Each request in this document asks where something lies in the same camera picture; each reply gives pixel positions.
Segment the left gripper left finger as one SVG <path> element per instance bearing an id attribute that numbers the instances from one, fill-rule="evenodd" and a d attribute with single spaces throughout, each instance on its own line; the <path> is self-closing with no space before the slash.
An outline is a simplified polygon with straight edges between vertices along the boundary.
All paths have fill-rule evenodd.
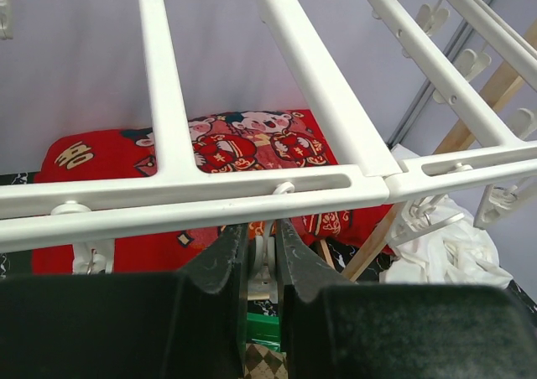
<path id="1" fill-rule="evenodd" d="M 239 378 L 248 229 L 228 226 L 166 273 L 21 276 L 1 283 L 4 378 Z"/>

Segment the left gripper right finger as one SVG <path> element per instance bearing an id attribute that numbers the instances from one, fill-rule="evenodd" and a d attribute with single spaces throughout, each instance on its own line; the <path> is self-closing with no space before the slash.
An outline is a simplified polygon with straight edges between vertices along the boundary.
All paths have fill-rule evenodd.
<path id="1" fill-rule="evenodd" d="M 276 228 L 281 348 L 292 378 L 533 378 L 536 333 L 501 289 L 353 283 L 290 221 Z"/>

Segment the white plastic clip hanger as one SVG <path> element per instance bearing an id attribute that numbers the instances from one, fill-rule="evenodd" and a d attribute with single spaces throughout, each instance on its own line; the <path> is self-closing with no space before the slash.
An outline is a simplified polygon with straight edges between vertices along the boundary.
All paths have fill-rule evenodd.
<path id="1" fill-rule="evenodd" d="M 164 271 L 219 227 L 265 252 L 275 221 L 311 237 L 365 226 L 398 202 L 529 177 L 536 145 L 512 132 L 397 0 L 368 0 L 480 148 L 397 159 L 298 0 L 256 0 L 308 107 L 189 121 L 164 0 L 138 0 L 152 125 L 62 138 L 32 184 L 1 189 L 1 249 L 37 273 Z"/>

